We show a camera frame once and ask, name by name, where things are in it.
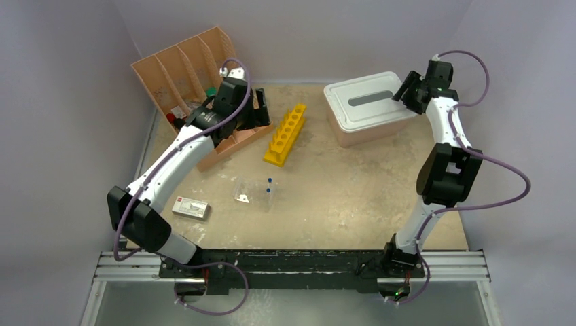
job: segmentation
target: white plastic box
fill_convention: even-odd
[[[396,134],[416,116],[392,96],[402,85],[390,71],[330,84],[324,95],[338,144],[348,147]]]

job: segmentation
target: gray wall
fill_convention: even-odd
[[[448,46],[471,0],[115,0],[142,55],[219,25],[257,81],[404,76]]]
[[[0,325],[77,325],[152,106],[111,1],[0,1]]]
[[[533,181],[517,204],[463,215],[471,248],[486,250],[507,325],[576,325],[574,12],[571,0],[476,0],[450,43],[484,58],[492,77],[486,100],[461,110],[468,138]],[[450,60],[461,99],[475,99],[482,71]],[[521,191],[519,177],[486,163],[467,204]]]

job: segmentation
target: green object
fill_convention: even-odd
[[[206,90],[206,96],[216,96],[216,93],[218,93],[216,87],[210,87]]]

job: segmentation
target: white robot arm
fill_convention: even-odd
[[[189,263],[201,249],[174,233],[160,216],[166,202],[186,174],[234,130],[270,124],[264,91],[256,90],[259,108],[254,110],[244,69],[221,73],[225,78],[216,96],[209,97],[191,113],[160,158],[126,189],[114,187],[107,197],[113,229],[121,229],[125,237],[146,251],[182,264]]]
[[[432,126],[432,135],[434,136],[434,141],[436,143],[450,144],[453,147],[458,147],[458,143],[456,142],[456,139],[454,139],[454,134],[452,133],[450,123],[448,122],[448,112],[456,104],[458,104],[458,102],[454,101],[452,98],[441,97],[430,100],[425,114]],[[463,143],[466,146],[471,147],[464,135],[458,111],[453,113],[452,121],[454,121],[456,130],[460,134]],[[458,171],[455,165],[455,163],[449,163],[447,171],[450,173],[457,173]],[[418,196],[408,222],[406,222],[406,224],[396,234],[396,245],[398,249],[402,250],[404,253],[415,255],[416,235],[422,227],[424,220],[432,212],[444,208],[446,208],[446,205],[433,203],[425,204],[422,196]],[[420,248],[442,215],[442,213],[437,214],[435,218],[428,222],[422,232],[422,236],[420,237]]]
[[[406,225],[384,248],[384,266],[392,275],[415,269],[420,261],[418,249],[422,249],[442,214],[432,215],[425,225],[427,217],[439,209],[454,207],[466,200],[482,163],[481,158],[462,150],[454,136],[456,133],[462,145],[472,149],[464,135],[458,111],[454,110],[458,105],[458,94],[450,89],[453,73],[450,63],[430,60],[426,75],[411,71],[393,97],[395,101],[402,101],[407,109],[428,117],[435,145],[418,174],[416,192],[419,196],[414,210]]]

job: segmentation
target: wooden organizer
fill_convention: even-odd
[[[236,58],[236,51],[228,35],[216,26],[135,62],[132,68],[158,111],[166,118],[167,114],[178,110],[190,115],[187,103],[200,104],[206,99],[206,90],[218,89],[222,82],[219,70],[227,58]],[[229,69],[234,67],[237,66],[233,63],[228,66]],[[254,107],[258,106],[256,96],[254,104]],[[170,126],[175,135],[178,134],[178,130],[172,124]],[[270,122],[269,126],[235,131],[198,163],[198,170],[209,169],[272,130],[274,125]]]

